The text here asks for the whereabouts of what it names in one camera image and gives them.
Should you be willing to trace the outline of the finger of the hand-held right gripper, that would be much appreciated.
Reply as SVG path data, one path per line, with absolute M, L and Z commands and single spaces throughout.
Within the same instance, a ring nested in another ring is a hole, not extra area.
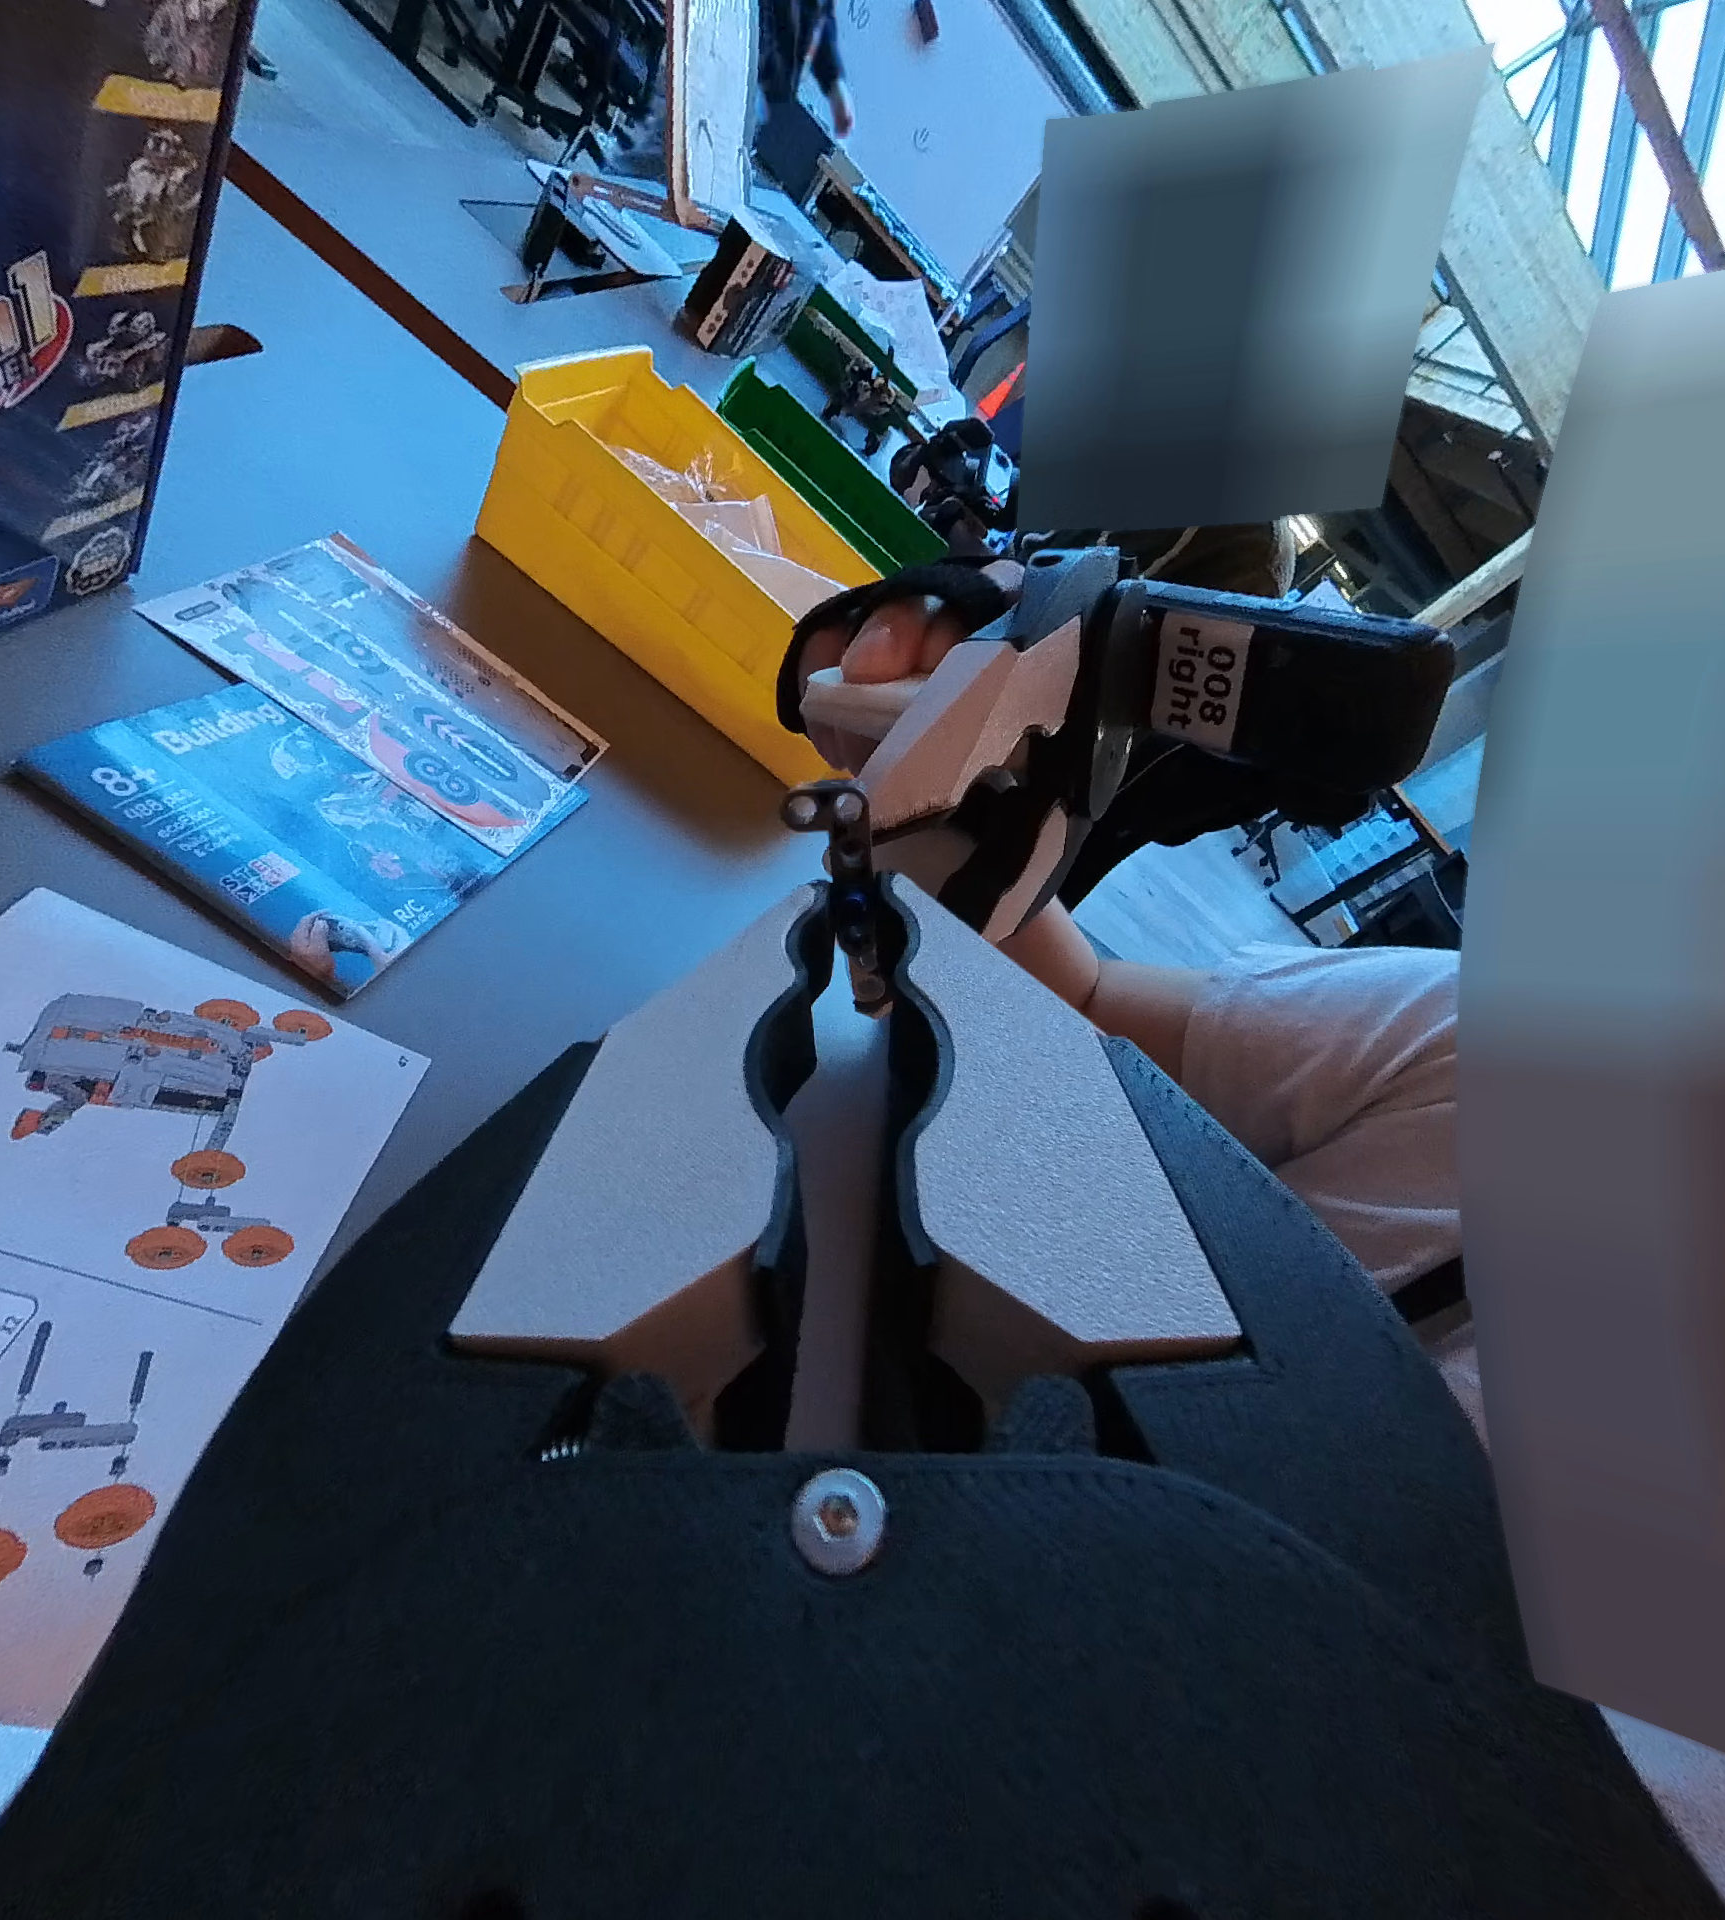
M 979 936 L 1014 941 L 1069 874 L 1091 818 L 1049 789 L 971 789 L 950 830 L 971 854 L 937 901 Z
M 857 775 L 873 838 L 946 818 L 1029 730 L 1058 730 L 1076 670 L 1084 618 L 1063 618 L 1029 646 L 955 645 Z

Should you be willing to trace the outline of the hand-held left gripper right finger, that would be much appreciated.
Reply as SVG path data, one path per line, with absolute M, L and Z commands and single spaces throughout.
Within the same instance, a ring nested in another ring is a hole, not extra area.
M 880 901 L 880 1446 L 971 1447 L 1029 1376 L 1228 1361 L 1240 1318 L 1104 1035 L 913 879 Z

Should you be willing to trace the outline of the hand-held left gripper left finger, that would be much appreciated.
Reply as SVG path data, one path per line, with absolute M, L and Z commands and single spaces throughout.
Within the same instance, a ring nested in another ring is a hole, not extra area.
M 818 1073 L 825 981 L 818 879 L 617 1020 L 452 1314 L 452 1346 L 658 1376 L 703 1438 L 739 1380 L 789 1380 L 804 1182 L 784 1115 Z

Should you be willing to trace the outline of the dark grey angled beam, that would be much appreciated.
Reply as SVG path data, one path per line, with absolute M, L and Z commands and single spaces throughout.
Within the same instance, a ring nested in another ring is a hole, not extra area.
M 825 918 L 848 960 L 848 991 L 857 1016 L 892 1009 L 892 979 L 880 970 L 880 879 L 873 862 L 873 801 L 857 779 L 800 783 L 784 795 L 784 826 L 825 833 Z

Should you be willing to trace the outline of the person's right forearm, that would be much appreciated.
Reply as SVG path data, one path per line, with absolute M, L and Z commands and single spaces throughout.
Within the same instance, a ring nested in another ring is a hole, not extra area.
M 997 941 L 997 951 L 1100 1035 L 1140 1043 L 1177 1087 L 1210 1087 L 1203 1073 L 1188 1067 L 1188 1035 L 1210 1024 L 1203 1008 L 1238 987 L 1238 966 L 1177 970 L 1104 960 L 1063 904 L 1044 904 Z

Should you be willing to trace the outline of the person's right hand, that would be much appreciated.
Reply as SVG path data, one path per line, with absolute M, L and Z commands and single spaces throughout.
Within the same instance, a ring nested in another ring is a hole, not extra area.
M 937 598 L 907 598 L 857 624 L 825 624 L 804 645 L 800 678 L 839 667 L 848 687 L 880 687 L 937 670 L 971 639 L 971 624 Z

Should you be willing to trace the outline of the black toy robot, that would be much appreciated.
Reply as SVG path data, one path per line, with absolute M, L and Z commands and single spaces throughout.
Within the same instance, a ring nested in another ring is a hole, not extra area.
M 950 553 L 1007 548 L 1019 533 L 1019 465 L 983 414 L 946 420 L 932 437 L 907 442 L 892 458 L 892 486 Z
M 873 365 L 848 365 L 839 392 L 819 407 L 819 420 L 837 430 L 839 420 L 853 420 L 865 430 L 865 458 L 873 463 L 892 430 L 907 430 L 907 395 L 892 373 Z

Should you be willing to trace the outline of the person's white t-shirt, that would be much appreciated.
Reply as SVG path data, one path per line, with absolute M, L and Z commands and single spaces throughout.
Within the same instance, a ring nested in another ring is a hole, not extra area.
M 1456 951 L 1249 946 L 1193 1003 L 1182 1087 L 1396 1294 L 1463 1245 L 1456 1029 Z M 1603 1725 L 1725 1896 L 1725 1751 Z

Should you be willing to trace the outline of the green storage bin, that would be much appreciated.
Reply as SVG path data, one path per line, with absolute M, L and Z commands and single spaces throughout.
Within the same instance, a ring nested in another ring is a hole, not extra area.
M 880 579 L 946 561 L 946 541 L 795 392 L 761 378 L 751 358 L 728 378 L 718 414 Z

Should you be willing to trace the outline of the clear plastic bags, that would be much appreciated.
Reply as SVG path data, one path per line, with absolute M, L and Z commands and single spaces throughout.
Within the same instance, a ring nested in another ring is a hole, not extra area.
M 776 500 L 744 491 L 728 470 L 713 465 L 707 450 L 692 465 L 662 465 L 650 450 L 610 442 L 610 458 L 707 541 L 795 561 Z

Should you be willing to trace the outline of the yellow storage bin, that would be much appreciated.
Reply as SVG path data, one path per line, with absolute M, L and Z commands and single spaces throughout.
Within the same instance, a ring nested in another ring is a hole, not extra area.
M 653 366 L 650 343 L 526 365 L 510 407 L 478 536 L 610 639 L 780 783 L 829 779 L 805 735 L 780 727 L 780 667 L 800 615 L 739 570 L 629 463 L 707 463 L 744 500 L 772 500 L 780 544 L 839 589 L 865 561 L 731 424 Z

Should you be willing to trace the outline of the black white small box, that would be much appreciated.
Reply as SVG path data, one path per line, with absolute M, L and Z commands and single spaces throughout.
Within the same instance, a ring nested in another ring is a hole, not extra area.
M 678 329 L 707 356 L 751 358 L 784 338 L 818 285 L 818 241 L 744 204 L 679 296 Z

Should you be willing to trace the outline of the open instruction booklet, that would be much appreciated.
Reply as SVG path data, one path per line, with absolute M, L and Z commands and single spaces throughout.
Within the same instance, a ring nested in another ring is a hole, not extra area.
M 56 888 L 0 915 L 0 1808 L 425 1073 Z

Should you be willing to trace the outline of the blue manual booklet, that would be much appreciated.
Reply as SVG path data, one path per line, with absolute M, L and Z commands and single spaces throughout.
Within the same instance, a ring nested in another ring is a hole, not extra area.
M 111 717 L 17 775 L 219 908 L 332 996 L 354 996 L 589 795 L 605 751 L 540 714 L 554 770 L 445 694 L 350 714 L 260 687 Z

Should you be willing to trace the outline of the sticker sheet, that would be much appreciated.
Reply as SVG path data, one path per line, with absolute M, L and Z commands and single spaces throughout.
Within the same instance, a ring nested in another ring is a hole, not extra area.
M 165 593 L 140 615 L 503 858 L 580 810 L 605 754 L 347 536 Z

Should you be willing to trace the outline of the black tablet stand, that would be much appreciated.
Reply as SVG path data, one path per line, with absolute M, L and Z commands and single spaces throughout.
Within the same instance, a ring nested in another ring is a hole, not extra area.
M 653 183 L 605 179 L 589 161 L 526 161 L 524 190 L 469 196 L 464 208 L 520 261 L 515 303 L 600 294 L 617 285 L 679 280 Z

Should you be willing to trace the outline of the leaning cardboard board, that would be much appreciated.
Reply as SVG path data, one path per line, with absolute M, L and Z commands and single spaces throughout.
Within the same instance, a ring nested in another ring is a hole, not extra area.
M 668 198 L 679 229 L 725 231 L 751 198 L 761 5 L 672 0 L 662 18 Z

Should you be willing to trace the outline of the blue toy box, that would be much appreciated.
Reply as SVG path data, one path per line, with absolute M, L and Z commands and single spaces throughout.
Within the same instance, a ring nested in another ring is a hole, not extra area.
M 240 0 L 0 0 L 0 635 L 140 565 L 246 41 Z

